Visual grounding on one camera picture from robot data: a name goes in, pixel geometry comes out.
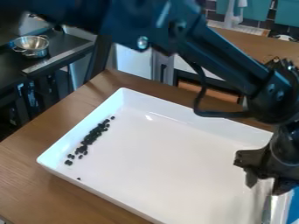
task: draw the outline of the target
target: black cable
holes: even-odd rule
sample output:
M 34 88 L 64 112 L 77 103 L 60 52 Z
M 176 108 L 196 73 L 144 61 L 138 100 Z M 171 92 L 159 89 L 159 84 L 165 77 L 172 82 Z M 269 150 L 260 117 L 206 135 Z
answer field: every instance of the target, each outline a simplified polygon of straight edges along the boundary
M 199 91 L 197 97 L 193 103 L 193 111 L 197 116 L 203 117 L 222 117 L 222 118 L 248 118 L 251 117 L 249 111 L 240 111 L 240 112 L 221 112 L 215 110 L 201 110 L 199 105 L 201 100 L 205 97 L 207 84 L 206 84 L 206 77 L 205 72 L 203 71 L 202 67 L 194 62 L 190 62 L 187 58 L 183 57 L 184 61 L 190 65 L 194 71 L 199 75 L 199 81 L 201 83 L 201 90 Z

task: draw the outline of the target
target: black countertop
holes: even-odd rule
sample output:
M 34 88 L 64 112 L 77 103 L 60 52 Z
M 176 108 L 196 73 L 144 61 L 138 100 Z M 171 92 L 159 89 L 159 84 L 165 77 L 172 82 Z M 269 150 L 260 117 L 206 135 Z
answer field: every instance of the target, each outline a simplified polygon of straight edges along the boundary
M 11 49 L 0 52 L 0 90 L 24 82 L 28 77 L 49 74 L 93 50 L 92 42 L 62 31 L 50 30 L 43 34 L 50 40 L 49 56 L 44 59 L 27 59 Z

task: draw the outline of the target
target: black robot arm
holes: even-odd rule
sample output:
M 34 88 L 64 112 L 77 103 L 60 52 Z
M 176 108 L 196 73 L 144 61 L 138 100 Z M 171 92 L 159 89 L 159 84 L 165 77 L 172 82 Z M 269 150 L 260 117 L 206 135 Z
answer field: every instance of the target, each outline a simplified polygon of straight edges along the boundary
M 201 67 L 235 86 L 247 108 L 234 113 L 201 111 L 199 116 L 253 117 L 275 125 L 262 150 L 239 151 L 235 165 L 260 179 L 275 178 L 274 193 L 299 185 L 298 70 L 280 61 L 280 69 L 263 66 L 210 29 L 195 0 L 0 0 L 0 9 L 31 11 L 56 24 L 107 34 L 115 43 L 139 52 L 154 47 L 178 53 L 202 78 Z

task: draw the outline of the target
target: metal bowl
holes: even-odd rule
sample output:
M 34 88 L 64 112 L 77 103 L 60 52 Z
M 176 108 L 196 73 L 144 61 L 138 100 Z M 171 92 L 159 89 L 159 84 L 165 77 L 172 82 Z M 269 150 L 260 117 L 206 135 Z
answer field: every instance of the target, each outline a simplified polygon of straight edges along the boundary
M 49 46 L 49 40 L 40 36 L 25 36 L 13 42 L 16 47 L 29 51 L 43 50 Z
M 43 58 L 48 54 L 47 36 L 24 36 L 13 41 L 12 50 L 29 59 Z

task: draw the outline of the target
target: black pellet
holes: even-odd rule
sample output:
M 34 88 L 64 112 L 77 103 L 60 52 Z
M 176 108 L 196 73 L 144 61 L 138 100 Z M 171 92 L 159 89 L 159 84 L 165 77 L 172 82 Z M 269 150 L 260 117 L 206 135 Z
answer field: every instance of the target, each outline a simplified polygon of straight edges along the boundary
M 98 124 L 98 127 L 99 127 L 100 129 L 104 129 L 104 128 L 105 128 L 105 124 L 99 123 L 99 124 Z
M 73 164 L 73 162 L 71 160 L 65 161 L 65 165 L 72 165 L 72 164 Z
M 109 123 L 110 122 L 110 120 L 109 119 L 106 119 L 104 122 L 103 122 L 103 124 L 106 124 L 106 123 Z
M 84 151 L 86 151 L 87 150 L 87 146 L 86 145 L 82 145 L 82 146 L 80 146 L 79 148 L 78 148 L 78 152 L 79 153 L 83 153 Z

